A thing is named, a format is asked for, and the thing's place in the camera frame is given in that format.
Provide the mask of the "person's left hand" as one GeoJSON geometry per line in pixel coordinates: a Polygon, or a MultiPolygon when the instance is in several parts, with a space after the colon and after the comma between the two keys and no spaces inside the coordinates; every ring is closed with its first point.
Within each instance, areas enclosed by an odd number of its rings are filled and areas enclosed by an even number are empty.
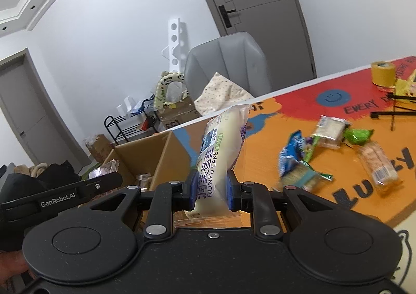
{"type": "Polygon", "coordinates": [[[0,253],[0,282],[28,271],[28,264],[22,251],[0,253]]]}

